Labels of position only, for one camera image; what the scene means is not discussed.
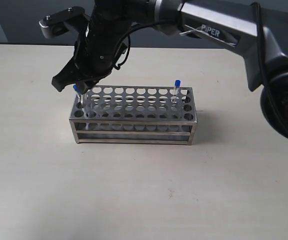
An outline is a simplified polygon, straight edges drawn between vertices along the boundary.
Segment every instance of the white table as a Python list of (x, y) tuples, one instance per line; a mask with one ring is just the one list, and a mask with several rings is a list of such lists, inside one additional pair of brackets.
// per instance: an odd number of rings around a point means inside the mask
[(0, 45), (0, 240), (288, 240), (288, 140), (243, 60), (134, 48), (102, 85), (193, 87), (192, 146), (76, 144), (66, 46)]

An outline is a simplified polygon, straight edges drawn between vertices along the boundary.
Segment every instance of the black cable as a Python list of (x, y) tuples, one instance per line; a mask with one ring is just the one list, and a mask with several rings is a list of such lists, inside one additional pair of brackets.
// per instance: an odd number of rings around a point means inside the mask
[(264, 34), (264, 25), (262, 20), (262, 9), (261, 5), (258, 2), (254, 2), (251, 4), (254, 6), (255, 13), (256, 13), (256, 27), (257, 27), (257, 55), (258, 55), (258, 63), (259, 63), (259, 70), (263, 80), (263, 85), (267, 93), (268, 100), (272, 106), (273, 113), (275, 114), (279, 124), (283, 127), (285, 132), (288, 134), (288, 123), (284, 120), (276, 100), (273, 96), (271, 86), (268, 80), (268, 74), (266, 69), (266, 40)]
[[(116, 56), (116, 54), (117, 54), (117, 52), (119, 51), (119, 48), (120, 48), (121, 44), (123, 43), (124, 39), (127, 38), (127, 37), (129, 37), (132, 33), (136, 32), (136, 31), (138, 31), (138, 30), (141, 30), (141, 29), (146, 29), (146, 28), (154, 27), (154, 26), (157, 26), (157, 25), (164, 25), (164, 24), (175, 24), (175, 21), (173, 21), (173, 20), (161, 20), (161, 21), (157, 21), (157, 22), (153, 22), (153, 23), (149, 23), (149, 24), (145, 24), (145, 25), (139, 25), (139, 24), (134, 25), (134, 26), (131, 28), (131, 30), (129, 30), (128, 32), (126, 32), (126, 33), (119, 39), (119, 41), (118, 41), (118, 43), (117, 43), (117, 45), (116, 45), (116, 49), (115, 49), (115, 51), (114, 51), (114, 52), (115, 52), (114, 55)], [(130, 54), (130, 48), (131, 48), (131, 44), (129, 44), (129, 48), (128, 48), (128, 50), (127, 50), (128, 54)], [(119, 65), (116, 65), (116, 63), (117, 63), (118, 60), (119, 60), (119, 58), (116, 57), (115, 60), (114, 60), (114, 62), (113, 62), (113, 65), (112, 65), (111, 70), (112, 70), (113, 68), (119, 70), (119, 69), (121, 68), (121, 66), (126, 63), (128, 57), (129, 57), (128, 54), (126, 54), (126, 57), (125, 57), (124, 61), (122, 62), (122, 64), (121, 64), (121, 63), (120, 63), (121, 65), (119, 64), (120, 66), (119, 66)]]
[(127, 46), (126, 56), (125, 56), (124, 60), (121, 63), (119, 63), (117, 65), (114, 65), (114, 68), (116, 70), (120, 70), (121, 66), (123, 66), (126, 63), (126, 61), (128, 60), (128, 58), (129, 58), (130, 50), (131, 50), (131, 36), (130, 35), (127, 36), (127, 40), (128, 40), (128, 46)]

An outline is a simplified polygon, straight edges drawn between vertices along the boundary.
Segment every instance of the test tube rack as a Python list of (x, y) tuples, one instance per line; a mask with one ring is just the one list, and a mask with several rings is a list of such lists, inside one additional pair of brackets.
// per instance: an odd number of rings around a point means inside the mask
[(76, 143), (191, 145), (198, 120), (193, 90), (97, 85), (75, 98), (69, 122)]

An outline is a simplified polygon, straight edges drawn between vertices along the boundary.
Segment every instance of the robotic arm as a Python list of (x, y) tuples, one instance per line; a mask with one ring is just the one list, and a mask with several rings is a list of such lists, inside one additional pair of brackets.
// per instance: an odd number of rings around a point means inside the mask
[(78, 33), (73, 57), (52, 79), (59, 92), (76, 84), (84, 94), (114, 68), (119, 69), (117, 61), (128, 49), (123, 40), (142, 28), (216, 43), (243, 57), (249, 90), (264, 85), (263, 114), (288, 138), (286, 12), (222, 0), (95, 0), (91, 17), (83, 8), (72, 7), (39, 24), (46, 38), (68, 31)]

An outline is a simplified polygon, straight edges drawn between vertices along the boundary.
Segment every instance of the table surface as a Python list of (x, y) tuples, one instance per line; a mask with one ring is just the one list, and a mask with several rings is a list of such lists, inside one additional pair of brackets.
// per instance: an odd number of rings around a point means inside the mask
[(288, 140), (243, 59), (134, 48), (101, 85), (193, 87), (194, 145), (76, 144), (70, 46), (0, 45), (0, 240), (288, 239)]

